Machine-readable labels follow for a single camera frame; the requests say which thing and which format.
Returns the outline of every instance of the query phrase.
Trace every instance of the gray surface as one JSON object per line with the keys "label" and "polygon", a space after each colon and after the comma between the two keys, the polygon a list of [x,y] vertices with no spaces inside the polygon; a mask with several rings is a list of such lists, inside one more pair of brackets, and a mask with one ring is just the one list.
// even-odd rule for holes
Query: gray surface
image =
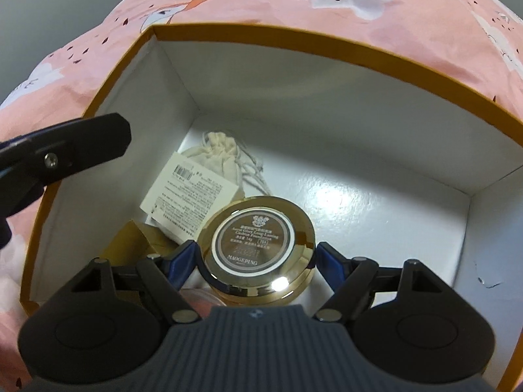
{"label": "gray surface", "polygon": [[213,308],[172,327],[156,354],[127,376],[92,386],[36,379],[25,392],[494,392],[479,376],[446,385],[399,380],[369,364],[340,324],[301,306]]}
{"label": "gray surface", "polygon": [[0,102],[48,54],[99,25],[121,0],[0,0]]}

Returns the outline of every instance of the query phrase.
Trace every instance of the pink fabric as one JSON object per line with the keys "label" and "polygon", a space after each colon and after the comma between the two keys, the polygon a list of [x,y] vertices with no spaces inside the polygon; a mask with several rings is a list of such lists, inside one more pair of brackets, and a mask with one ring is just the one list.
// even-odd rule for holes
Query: pink fabric
{"label": "pink fabric", "polygon": [[[498,0],[123,0],[100,26],[46,57],[7,98],[0,106],[0,140],[81,116],[140,33],[174,22],[279,25],[362,41],[496,96],[523,119],[523,21]],[[34,216],[32,208],[11,220],[25,242]],[[4,355],[16,356],[20,319],[12,308],[4,311],[0,372],[9,373],[4,367],[12,358]]]}

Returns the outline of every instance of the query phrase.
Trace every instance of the cushion foundation compact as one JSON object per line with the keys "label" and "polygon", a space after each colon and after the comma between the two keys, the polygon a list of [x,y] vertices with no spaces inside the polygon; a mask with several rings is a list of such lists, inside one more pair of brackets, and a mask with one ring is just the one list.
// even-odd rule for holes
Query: cushion foundation compact
{"label": "cushion foundation compact", "polygon": [[296,298],[314,274],[314,229],[306,213],[279,197],[233,203],[198,237],[198,268],[227,303],[280,305]]}

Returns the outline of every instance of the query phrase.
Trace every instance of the compact label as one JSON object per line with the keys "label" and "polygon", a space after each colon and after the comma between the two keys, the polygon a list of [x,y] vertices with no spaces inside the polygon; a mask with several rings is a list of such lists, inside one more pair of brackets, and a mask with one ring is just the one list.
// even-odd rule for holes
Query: compact label
{"label": "compact label", "polygon": [[283,214],[249,210],[233,215],[220,229],[215,248],[220,261],[238,273],[252,273],[275,265],[285,255],[292,225]]}

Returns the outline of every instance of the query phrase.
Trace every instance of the round gold case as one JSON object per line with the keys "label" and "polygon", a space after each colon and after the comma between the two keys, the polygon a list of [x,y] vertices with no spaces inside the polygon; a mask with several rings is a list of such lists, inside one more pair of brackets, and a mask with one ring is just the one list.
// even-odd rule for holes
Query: round gold case
{"label": "round gold case", "polygon": [[314,229],[298,206],[271,196],[233,203],[198,237],[200,270],[220,298],[242,305],[280,305],[314,274]]}

